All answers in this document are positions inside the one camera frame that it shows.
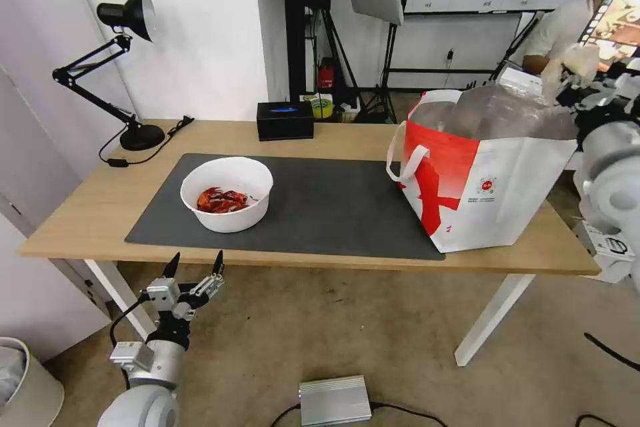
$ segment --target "white table leg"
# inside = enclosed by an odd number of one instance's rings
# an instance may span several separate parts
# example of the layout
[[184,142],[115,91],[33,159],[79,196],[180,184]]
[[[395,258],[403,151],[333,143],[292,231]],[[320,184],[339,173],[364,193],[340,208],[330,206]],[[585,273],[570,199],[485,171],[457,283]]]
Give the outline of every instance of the white table leg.
[[[118,267],[113,262],[85,260],[87,265],[97,277],[100,284],[109,292],[111,298],[120,310],[123,312],[132,306],[137,300],[137,296],[127,284],[122,274],[120,274]],[[127,319],[131,322],[131,325],[135,331],[143,338],[155,330],[151,317],[145,312],[142,307],[138,307],[133,310]]]
[[527,289],[534,274],[509,274],[493,298],[487,304],[478,320],[455,351],[458,367],[466,366],[500,321],[507,315],[513,304]]

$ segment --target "screen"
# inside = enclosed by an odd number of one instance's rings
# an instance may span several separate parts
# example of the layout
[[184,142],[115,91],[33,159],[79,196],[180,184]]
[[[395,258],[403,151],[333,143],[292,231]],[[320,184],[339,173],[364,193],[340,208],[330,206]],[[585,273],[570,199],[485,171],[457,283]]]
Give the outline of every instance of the screen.
[[640,0],[604,0],[580,43],[598,45],[606,65],[634,56],[640,45]]

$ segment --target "lamp arm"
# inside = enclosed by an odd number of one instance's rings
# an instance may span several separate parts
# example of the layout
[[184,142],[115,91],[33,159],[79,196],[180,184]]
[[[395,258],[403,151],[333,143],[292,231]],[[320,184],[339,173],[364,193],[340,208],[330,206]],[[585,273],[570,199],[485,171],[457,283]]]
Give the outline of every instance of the lamp arm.
[[[103,50],[110,48],[110,46],[112,45],[118,45],[120,47],[120,50],[98,62],[83,64],[84,61],[92,58],[94,55],[102,52]],[[112,38],[112,40],[102,45],[101,47],[97,48],[96,50],[89,52],[88,54],[84,55],[83,57],[79,58],[78,60],[64,67],[54,70],[53,79],[60,85],[63,85],[64,87],[68,88],[71,91],[74,91],[81,97],[85,98],[86,100],[89,100],[91,103],[100,107],[102,110],[106,111],[107,113],[110,113],[111,115],[116,117],[118,120],[122,121],[123,123],[126,123],[127,125],[139,125],[139,122],[135,119],[135,114],[132,113],[131,115],[127,115],[115,105],[102,100],[100,97],[94,95],[93,93],[81,87],[77,83],[77,80],[79,78],[83,77],[84,75],[87,75],[88,73],[96,70],[97,68],[100,68],[105,63],[108,63],[118,58],[120,55],[124,55],[130,49],[131,49],[131,37],[124,34],[116,35],[116,37]]]

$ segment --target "tissue box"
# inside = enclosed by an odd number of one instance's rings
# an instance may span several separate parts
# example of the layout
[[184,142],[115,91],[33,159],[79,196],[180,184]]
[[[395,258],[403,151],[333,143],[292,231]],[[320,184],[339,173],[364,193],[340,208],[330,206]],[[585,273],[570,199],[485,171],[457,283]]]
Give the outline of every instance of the tissue box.
[[313,112],[306,101],[258,103],[256,123],[260,141],[313,138]]

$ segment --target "trash can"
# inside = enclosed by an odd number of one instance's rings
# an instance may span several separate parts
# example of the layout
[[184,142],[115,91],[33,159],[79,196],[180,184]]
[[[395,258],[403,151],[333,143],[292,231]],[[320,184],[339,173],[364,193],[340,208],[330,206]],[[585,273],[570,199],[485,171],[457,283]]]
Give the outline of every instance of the trash can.
[[0,408],[0,427],[49,427],[58,416],[65,389],[33,357],[24,342],[0,337],[0,346],[25,354],[25,373],[6,405]]

